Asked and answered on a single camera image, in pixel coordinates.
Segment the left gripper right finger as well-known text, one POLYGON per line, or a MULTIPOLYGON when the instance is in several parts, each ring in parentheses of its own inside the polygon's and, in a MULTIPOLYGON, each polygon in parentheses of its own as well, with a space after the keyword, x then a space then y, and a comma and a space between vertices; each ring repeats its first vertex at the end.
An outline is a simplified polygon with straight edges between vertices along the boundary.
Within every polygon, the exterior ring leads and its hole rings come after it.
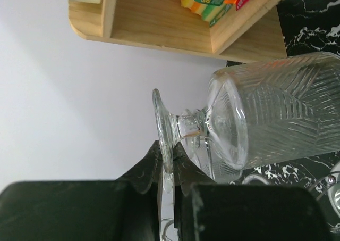
POLYGON ((173 149, 179 240, 329 240, 324 214, 303 188, 218 184, 173 149))

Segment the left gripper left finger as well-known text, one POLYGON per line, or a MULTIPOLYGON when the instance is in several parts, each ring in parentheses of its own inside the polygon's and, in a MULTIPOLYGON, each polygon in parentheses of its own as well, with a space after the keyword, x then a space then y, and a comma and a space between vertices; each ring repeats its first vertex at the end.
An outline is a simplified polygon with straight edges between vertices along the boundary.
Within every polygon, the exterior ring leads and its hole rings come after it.
POLYGON ((14 182, 1 192, 1 240, 159 240, 162 164, 155 141, 115 180, 14 182))

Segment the ribbed goblet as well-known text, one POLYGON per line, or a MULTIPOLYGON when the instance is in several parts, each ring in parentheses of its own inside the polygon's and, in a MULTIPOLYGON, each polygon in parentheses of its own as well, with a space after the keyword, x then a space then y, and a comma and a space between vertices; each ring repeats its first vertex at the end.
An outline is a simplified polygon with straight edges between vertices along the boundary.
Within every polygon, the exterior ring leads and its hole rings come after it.
POLYGON ((163 169, 187 140, 214 179, 339 150, 339 56, 314 52, 215 71, 203 109, 175 115, 152 91, 163 169))

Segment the chrome wine glass rack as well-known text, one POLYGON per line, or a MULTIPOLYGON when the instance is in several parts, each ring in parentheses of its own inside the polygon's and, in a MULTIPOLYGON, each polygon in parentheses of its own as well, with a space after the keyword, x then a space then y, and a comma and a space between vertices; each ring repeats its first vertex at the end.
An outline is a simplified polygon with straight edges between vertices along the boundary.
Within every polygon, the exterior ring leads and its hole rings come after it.
MULTIPOLYGON (((257 173, 252 173, 244 177, 241 184, 243 185, 249 185, 249 184, 264 184, 264 185, 271 185, 274 184, 269 181, 267 177, 263 177, 257 173)), ((314 193, 315 198, 318 202, 321 202, 321 198, 323 196, 326 196, 327 199, 326 202, 329 202, 332 209, 336 213, 336 215, 339 218, 339 162, 333 166, 330 173, 317 180, 312 186, 309 187, 309 192, 312 193, 314 190, 317 193, 314 193)), ((161 232, 160 240, 171 240, 167 236, 167 230, 170 227, 170 225, 174 224, 174 219, 171 218, 163 218, 161 222, 166 221, 163 230, 161 232)), ((329 223, 330 226, 330 232, 337 237, 339 237, 339 222, 335 224, 334 226, 329 223)))

